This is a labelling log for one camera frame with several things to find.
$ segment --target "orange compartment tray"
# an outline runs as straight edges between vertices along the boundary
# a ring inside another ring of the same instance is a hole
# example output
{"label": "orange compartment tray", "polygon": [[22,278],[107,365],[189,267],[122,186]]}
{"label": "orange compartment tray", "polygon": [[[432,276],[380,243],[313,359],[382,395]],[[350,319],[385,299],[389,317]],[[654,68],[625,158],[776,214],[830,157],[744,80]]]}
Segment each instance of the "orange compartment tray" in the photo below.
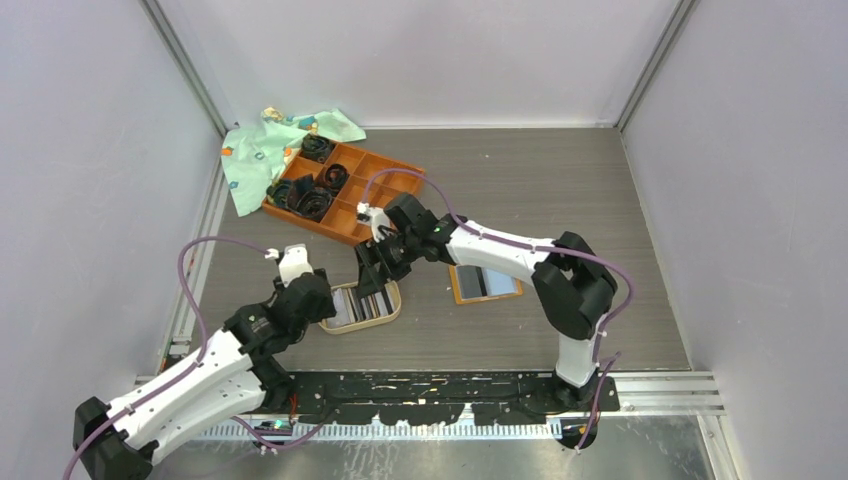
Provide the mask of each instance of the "orange compartment tray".
{"label": "orange compartment tray", "polygon": [[[303,218],[288,210],[279,208],[266,198],[262,209],[267,213],[307,230],[338,240],[347,245],[358,243],[371,238],[371,229],[356,221],[356,204],[362,200],[368,179],[387,168],[406,168],[419,173],[424,170],[376,153],[369,152],[344,143],[335,144],[330,157],[323,164],[297,155],[286,166],[281,178],[295,180],[304,175],[312,174],[316,182],[324,178],[324,172],[333,164],[342,164],[350,176],[339,194],[333,199],[330,209],[320,222]],[[421,190],[423,180],[403,173],[389,173],[374,181],[368,194],[368,203],[372,207],[385,207],[401,192],[417,194]]]}

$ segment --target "gray tabletop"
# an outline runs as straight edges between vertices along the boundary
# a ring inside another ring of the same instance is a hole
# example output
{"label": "gray tabletop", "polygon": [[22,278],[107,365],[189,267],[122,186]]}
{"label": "gray tabletop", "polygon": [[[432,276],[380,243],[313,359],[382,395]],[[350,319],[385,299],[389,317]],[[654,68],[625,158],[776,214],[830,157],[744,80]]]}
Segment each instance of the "gray tabletop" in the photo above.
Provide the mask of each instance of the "gray tabletop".
{"label": "gray tabletop", "polygon": [[[638,290],[610,325],[602,354],[621,350],[621,369],[689,367],[615,130],[372,130],[358,145],[426,169],[460,214],[487,227],[533,237],[582,235],[597,254],[622,265]],[[437,216],[445,212],[432,189],[425,186],[419,198]],[[326,268],[331,284],[356,281],[351,247],[262,211],[239,218],[228,202],[220,234],[265,247],[306,243],[311,264]],[[273,276],[255,252],[217,245],[201,302],[207,325],[220,328],[239,306],[265,300]],[[447,266],[421,260],[400,283],[395,321],[338,336],[312,327],[280,360],[289,370],[553,368],[556,333],[532,288],[520,297],[457,305],[450,285]]]}

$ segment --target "purple cable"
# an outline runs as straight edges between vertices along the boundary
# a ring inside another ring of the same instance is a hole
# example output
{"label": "purple cable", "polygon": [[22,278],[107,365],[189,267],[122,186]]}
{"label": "purple cable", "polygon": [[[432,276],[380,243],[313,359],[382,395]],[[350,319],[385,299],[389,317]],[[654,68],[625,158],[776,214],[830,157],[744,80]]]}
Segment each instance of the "purple cable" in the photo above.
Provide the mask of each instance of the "purple cable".
{"label": "purple cable", "polygon": [[[492,235],[490,233],[483,233],[482,235],[480,235],[480,232],[477,229],[467,225],[465,222],[462,221],[462,219],[459,218],[456,211],[454,211],[454,209],[453,209],[453,204],[451,204],[450,199],[448,199],[448,196],[445,194],[444,191],[442,191],[441,188],[439,188],[438,185],[436,185],[429,178],[425,177],[423,174],[418,173],[414,170],[407,170],[405,168],[387,168],[385,170],[380,170],[379,172],[375,173],[374,175],[371,176],[371,178],[368,179],[368,183],[365,185],[365,191],[362,193],[362,203],[367,203],[368,192],[371,190],[371,185],[374,183],[374,180],[376,180],[378,177],[383,176],[387,173],[405,173],[405,174],[408,174],[408,175],[412,175],[414,177],[418,177],[421,180],[424,180],[425,182],[427,182],[442,197],[442,200],[445,202],[445,206],[447,207],[448,213],[450,214],[451,218],[453,218],[453,221],[456,222],[456,224],[460,228],[462,228],[463,230],[466,230],[466,231],[468,231],[468,232],[470,232],[474,235],[481,236],[482,238],[487,238],[489,240],[494,240],[496,242],[502,243],[504,245],[509,245],[510,247],[521,248],[521,249],[524,249],[524,250],[533,250],[533,245],[531,245],[529,243],[518,242],[518,241],[515,241],[515,240],[508,239],[508,238],[499,237],[497,235]],[[577,258],[582,258],[584,260],[589,260],[590,262],[598,263],[598,264],[603,265],[604,267],[614,271],[615,273],[617,273],[624,280],[624,283],[627,284],[627,296],[624,298],[624,301],[621,302],[621,304],[618,307],[616,307],[612,312],[610,312],[609,315],[606,316],[606,318],[604,318],[603,320],[601,320],[598,323],[598,333],[599,333],[599,335],[597,336],[597,339],[595,340],[595,347],[594,347],[594,350],[592,351],[592,361],[597,363],[598,362],[598,353],[600,352],[600,349],[601,349],[601,338],[603,337],[603,333],[606,332],[605,329],[606,329],[607,324],[610,322],[610,320],[617,317],[618,314],[620,314],[625,308],[627,308],[627,306],[630,305],[630,302],[633,301],[633,294],[634,294],[634,290],[635,290],[634,286],[633,286],[633,279],[630,277],[630,275],[627,272],[624,271],[623,268],[619,267],[618,265],[616,265],[616,264],[614,264],[610,261],[604,260],[603,258],[589,254],[589,253],[581,252],[579,250],[571,250],[569,248],[554,247],[554,246],[550,246],[550,247],[548,247],[548,246],[537,246],[535,248],[536,248],[537,251],[540,251],[540,252],[559,253],[560,255],[569,255],[569,256],[572,256],[572,257],[577,257]]]}
{"label": "purple cable", "polygon": [[[241,418],[233,417],[233,420],[235,420],[238,424],[240,424],[242,427],[244,427],[245,430],[247,430],[247,433],[253,435],[259,443],[261,443],[262,445],[265,445],[268,448],[272,448],[274,450],[279,450],[281,452],[285,451],[285,450],[292,449],[292,448],[294,448],[298,445],[301,445],[303,443],[306,443],[310,438],[314,437],[315,434],[318,433],[321,430],[321,428],[324,427],[323,423],[319,423],[318,425],[315,426],[315,428],[313,428],[312,430],[310,430],[304,436],[298,438],[297,440],[292,440],[291,442],[288,442],[285,445],[277,445],[273,442],[269,442],[268,440],[265,440],[262,437],[264,432],[260,432],[260,431],[256,430],[255,428],[251,427],[249,423],[242,420]],[[267,432],[267,433],[264,433],[264,434],[265,435],[275,435],[274,433],[271,433],[271,432]]]}
{"label": "purple cable", "polygon": [[145,396],[141,397],[140,399],[136,400],[135,402],[131,403],[129,405],[129,407],[127,407],[126,409],[121,410],[120,412],[116,413],[115,416],[106,420],[99,427],[97,427],[93,432],[91,432],[91,434],[89,436],[87,436],[85,438],[85,440],[82,441],[79,448],[77,448],[76,451],[74,451],[74,455],[71,457],[71,460],[68,462],[68,465],[65,467],[64,474],[62,474],[62,480],[70,480],[71,473],[73,473],[73,471],[74,471],[74,466],[76,466],[77,462],[79,461],[80,457],[82,456],[82,453],[92,444],[92,442],[94,442],[94,439],[99,437],[109,427],[114,425],[115,422],[124,418],[124,416],[126,416],[129,412],[136,410],[141,405],[144,405],[146,402],[150,401],[151,399],[153,399],[157,395],[161,394],[165,390],[176,385],[177,382],[181,381],[182,379],[187,377],[191,372],[193,372],[194,369],[197,368],[197,365],[203,360],[203,357],[206,355],[206,341],[208,340],[208,333],[206,331],[205,322],[203,321],[203,316],[200,314],[200,307],[197,305],[197,301],[194,299],[194,296],[191,294],[191,289],[189,289],[188,282],[186,281],[185,257],[186,257],[186,254],[188,253],[188,251],[191,250],[191,248],[194,247],[195,245],[198,245],[198,244],[204,243],[204,242],[213,241],[213,240],[219,241],[219,242],[235,243],[236,245],[242,245],[244,247],[252,248],[253,250],[256,250],[257,252],[259,252],[263,255],[267,252],[266,249],[263,249],[263,248],[261,248],[257,245],[254,245],[250,242],[238,240],[238,239],[235,239],[235,238],[219,237],[219,236],[208,236],[208,237],[195,238],[194,240],[188,242],[183,247],[183,249],[180,250],[179,257],[177,258],[177,275],[179,276],[180,287],[182,287],[183,294],[186,296],[186,299],[188,299],[188,304],[191,307],[192,311],[194,312],[195,323],[200,328],[201,342],[200,342],[200,351],[197,354],[197,360],[195,361],[195,363],[192,363],[191,365],[189,365],[188,368],[186,368],[185,370],[180,372],[176,377],[171,379],[169,382],[166,382],[161,387],[153,390],[152,392],[148,393],[147,395],[145,395]]}
{"label": "purple cable", "polygon": [[[254,437],[256,437],[256,439],[257,439],[260,443],[262,443],[262,444],[263,444],[263,445],[265,445],[265,446],[268,446],[268,444],[270,444],[270,445],[271,445],[271,447],[269,447],[269,448],[274,448],[275,450],[280,450],[280,451],[282,451],[282,450],[288,450],[289,448],[294,448],[294,447],[297,447],[298,445],[301,445],[302,443],[306,442],[307,440],[309,440],[310,438],[312,438],[313,436],[315,436],[315,434],[316,434],[316,433],[318,433],[318,431],[319,431],[319,430],[321,430],[321,428],[324,426],[324,424],[323,424],[323,423],[319,423],[318,425],[316,425],[316,426],[315,426],[315,428],[313,428],[312,430],[310,430],[309,432],[307,432],[307,433],[306,433],[306,435],[304,435],[304,436],[302,436],[302,437],[298,438],[297,440],[294,440],[294,441],[292,441],[292,442],[290,442],[290,443],[287,443],[287,444],[285,444],[285,445],[275,445],[275,444],[273,444],[273,443],[267,442],[264,438],[262,438],[262,434],[263,434],[263,433],[262,433],[262,432],[259,432],[258,430],[254,429],[253,427],[251,427],[249,423],[245,422],[244,420],[242,420],[242,419],[240,419],[240,418],[238,418],[238,417],[233,417],[232,419],[233,419],[233,420],[235,420],[236,422],[240,423],[240,424],[241,424],[241,426],[243,426],[243,427],[247,430],[247,432],[248,432],[248,433],[250,433],[251,435],[253,435]],[[272,432],[266,432],[266,433],[265,433],[265,435],[274,435],[274,433],[272,433]],[[246,451],[246,452],[242,453],[241,455],[239,455],[239,456],[237,456],[237,457],[235,457],[235,458],[232,458],[232,459],[230,459],[230,460],[227,460],[226,462],[224,462],[223,464],[219,465],[217,468],[215,468],[215,470],[212,470],[211,472],[206,472],[206,473],[192,473],[192,474],[187,474],[187,475],[180,475],[179,477],[180,477],[180,478],[194,478],[194,479],[198,479],[198,478],[206,478],[206,477],[208,477],[208,476],[210,476],[210,475],[213,475],[213,474],[216,474],[216,473],[220,473],[220,472],[223,472],[223,471],[225,471],[225,470],[228,470],[228,469],[232,468],[233,466],[235,466],[235,464],[237,464],[237,463],[241,462],[242,460],[244,460],[244,459],[245,459],[245,458],[247,458],[247,457],[252,457],[252,456],[254,456],[254,455],[259,455],[259,454],[260,454],[260,451],[259,451],[259,450],[255,450],[255,449],[251,448],[250,450],[248,450],[248,451]],[[163,471],[162,471],[162,475],[159,477],[159,478],[160,478],[160,480],[161,480],[161,479],[164,479],[164,478],[165,478],[165,475],[169,475],[169,474],[170,474],[170,472],[168,472],[167,470],[163,469]]]}
{"label": "purple cable", "polygon": [[586,424],[586,430],[583,432],[583,436],[580,437],[580,441],[577,442],[577,446],[574,447],[574,450],[579,454],[580,449],[583,447],[583,444],[586,443],[586,439],[589,438],[589,430],[595,425],[595,417],[598,415],[598,398],[601,396],[601,389],[604,386],[604,381],[607,379],[607,375],[609,375],[610,370],[612,370],[612,364],[618,360],[618,357],[621,356],[621,352],[615,352],[615,355],[606,360],[607,366],[604,367],[603,373],[601,373],[601,379],[598,380],[598,388],[595,389],[595,399],[592,401],[592,410],[589,412],[589,422]]}

